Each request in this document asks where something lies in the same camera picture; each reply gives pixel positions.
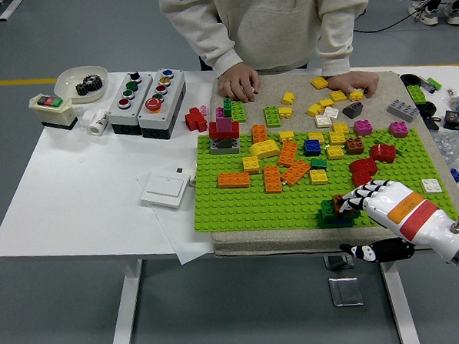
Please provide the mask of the person's right hand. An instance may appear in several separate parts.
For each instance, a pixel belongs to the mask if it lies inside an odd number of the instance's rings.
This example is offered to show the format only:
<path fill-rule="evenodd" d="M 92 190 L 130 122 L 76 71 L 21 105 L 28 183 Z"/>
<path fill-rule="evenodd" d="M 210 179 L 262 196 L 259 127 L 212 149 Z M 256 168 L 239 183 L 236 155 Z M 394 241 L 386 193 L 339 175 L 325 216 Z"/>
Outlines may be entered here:
<path fill-rule="evenodd" d="M 230 67 L 218 78 L 218 94 L 238 102 L 254 102 L 261 88 L 257 71 L 245 63 Z"/>

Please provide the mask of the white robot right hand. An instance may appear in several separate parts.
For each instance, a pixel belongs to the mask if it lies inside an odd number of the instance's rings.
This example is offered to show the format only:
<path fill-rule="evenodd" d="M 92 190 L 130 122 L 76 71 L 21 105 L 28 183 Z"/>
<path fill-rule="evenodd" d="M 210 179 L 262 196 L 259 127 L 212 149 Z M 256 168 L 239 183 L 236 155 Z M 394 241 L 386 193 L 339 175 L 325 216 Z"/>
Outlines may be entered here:
<path fill-rule="evenodd" d="M 411 257 L 418 245 L 433 249 L 445 262 L 459 263 L 459 227 L 453 227 L 445 211 L 402 183 L 372 180 L 343 195 L 339 212 L 354 210 L 364 210 L 396 236 L 369 245 L 342 244 L 342 251 L 369 262 L 393 262 Z"/>

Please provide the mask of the person's left hand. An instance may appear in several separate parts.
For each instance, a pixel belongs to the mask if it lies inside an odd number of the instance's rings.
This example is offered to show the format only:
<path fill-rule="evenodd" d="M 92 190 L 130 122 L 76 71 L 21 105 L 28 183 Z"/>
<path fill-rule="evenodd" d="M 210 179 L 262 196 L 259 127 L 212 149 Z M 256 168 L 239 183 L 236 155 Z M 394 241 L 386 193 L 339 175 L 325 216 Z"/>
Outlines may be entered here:
<path fill-rule="evenodd" d="M 364 95 L 370 99 L 376 92 L 380 81 L 378 75 L 372 72 L 347 72 L 341 75 L 333 75 L 326 78 L 328 88 L 340 90 L 345 95 L 352 93 L 355 89 L 363 89 Z"/>

